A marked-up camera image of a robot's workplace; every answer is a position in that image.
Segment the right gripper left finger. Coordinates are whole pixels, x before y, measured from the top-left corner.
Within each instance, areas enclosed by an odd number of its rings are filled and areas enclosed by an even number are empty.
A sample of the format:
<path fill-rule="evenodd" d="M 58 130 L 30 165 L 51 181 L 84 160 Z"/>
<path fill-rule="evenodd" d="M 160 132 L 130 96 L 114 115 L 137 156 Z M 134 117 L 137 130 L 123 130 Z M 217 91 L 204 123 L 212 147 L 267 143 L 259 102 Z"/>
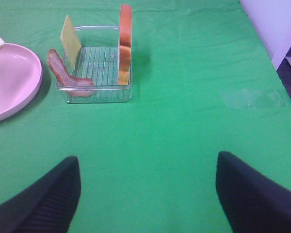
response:
<path fill-rule="evenodd" d="M 0 233 L 65 233 L 80 196 L 79 161 L 69 156 L 0 205 Z"/>

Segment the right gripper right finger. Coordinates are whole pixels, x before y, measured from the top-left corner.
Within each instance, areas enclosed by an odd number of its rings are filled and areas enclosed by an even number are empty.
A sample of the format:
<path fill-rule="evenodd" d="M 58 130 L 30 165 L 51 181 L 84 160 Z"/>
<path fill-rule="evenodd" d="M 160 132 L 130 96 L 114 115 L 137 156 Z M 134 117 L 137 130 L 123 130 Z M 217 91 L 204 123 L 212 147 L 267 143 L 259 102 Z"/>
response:
<path fill-rule="evenodd" d="M 228 151 L 218 153 L 216 192 L 235 233 L 291 233 L 291 191 Z"/>

